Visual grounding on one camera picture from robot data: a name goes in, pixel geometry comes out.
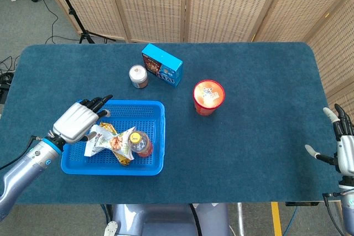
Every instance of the small jar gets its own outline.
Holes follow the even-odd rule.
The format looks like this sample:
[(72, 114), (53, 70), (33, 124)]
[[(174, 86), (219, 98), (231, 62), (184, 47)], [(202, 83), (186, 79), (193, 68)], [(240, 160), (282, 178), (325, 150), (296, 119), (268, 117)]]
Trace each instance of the small jar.
[(129, 135), (128, 145), (140, 157), (148, 157), (153, 152), (153, 146), (148, 135), (141, 131), (134, 131)]
[(135, 88), (145, 88), (148, 85), (148, 73), (141, 65), (132, 66), (129, 70), (129, 77)]

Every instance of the table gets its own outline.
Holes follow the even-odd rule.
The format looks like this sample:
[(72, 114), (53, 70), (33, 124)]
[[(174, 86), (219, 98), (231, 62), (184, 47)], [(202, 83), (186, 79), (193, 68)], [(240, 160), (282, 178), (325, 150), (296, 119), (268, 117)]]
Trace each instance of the table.
[[(57, 161), (19, 203), (312, 201), (337, 190), (339, 174), (304, 148), (309, 143), (324, 154), (336, 149), (306, 44), (157, 46), (184, 62), (176, 88), (152, 74), (146, 88), (133, 87), (128, 70), (143, 63), (145, 44), (34, 45), (23, 51), (0, 119), (0, 165), (15, 158), (30, 135), (45, 136), (73, 102), (110, 93), (163, 102), (166, 148), (164, 168), (153, 177), (67, 175)], [(224, 86), (226, 99), (202, 117), (192, 89), (207, 78)]]

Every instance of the red cup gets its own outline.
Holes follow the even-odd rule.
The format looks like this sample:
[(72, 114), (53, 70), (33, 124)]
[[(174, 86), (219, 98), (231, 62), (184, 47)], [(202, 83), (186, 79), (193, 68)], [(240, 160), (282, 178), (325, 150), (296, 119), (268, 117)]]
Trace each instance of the red cup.
[(201, 116), (208, 116), (224, 101), (225, 91), (214, 80), (202, 80), (193, 90), (194, 107)]

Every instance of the robotic arm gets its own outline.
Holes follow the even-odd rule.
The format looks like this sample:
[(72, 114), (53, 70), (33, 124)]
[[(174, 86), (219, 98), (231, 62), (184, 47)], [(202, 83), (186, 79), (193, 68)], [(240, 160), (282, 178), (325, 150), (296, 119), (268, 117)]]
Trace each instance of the robotic arm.
[(42, 139), (32, 136), (29, 145), (34, 139), (41, 141), (4, 175), (4, 193), (0, 197), (0, 222), (6, 218), (22, 191), (59, 157), (65, 143), (88, 141), (96, 135), (95, 132), (89, 135), (85, 133), (98, 119), (110, 116), (108, 110), (99, 113), (98, 111), (112, 97), (108, 95), (105, 98), (97, 97), (91, 101), (85, 99), (74, 103), (54, 123), (53, 130), (49, 131), (47, 137)]
[[(310, 145), (305, 145), (305, 148), (315, 159), (334, 165), (336, 170), (343, 175), (342, 181), (339, 182), (340, 192), (324, 193), (323, 197), (327, 209), (329, 209), (328, 197), (341, 197), (345, 230), (354, 235), (354, 127), (350, 117), (342, 107), (335, 104), (335, 109), (338, 112), (338, 116), (328, 108), (323, 109), (333, 124), (337, 140), (337, 152), (334, 154), (334, 158), (320, 154)], [(336, 224), (335, 226), (340, 234), (343, 235)]]

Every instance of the basket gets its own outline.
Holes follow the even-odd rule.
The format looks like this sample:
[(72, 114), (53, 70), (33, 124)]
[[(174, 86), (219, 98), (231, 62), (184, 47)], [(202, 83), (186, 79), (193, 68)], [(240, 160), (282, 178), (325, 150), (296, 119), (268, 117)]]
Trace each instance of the basket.
[(131, 127), (147, 133), (153, 143), (153, 152), (142, 158), (133, 153), (128, 166), (121, 165), (112, 151), (104, 149), (92, 157), (85, 157), (85, 142), (64, 145), (61, 168), (67, 174), (152, 176), (161, 172), (165, 154), (165, 107), (158, 101), (110, 100), (104, 109), (111, 112), (100, 122), (113, 124), (116, 131)]

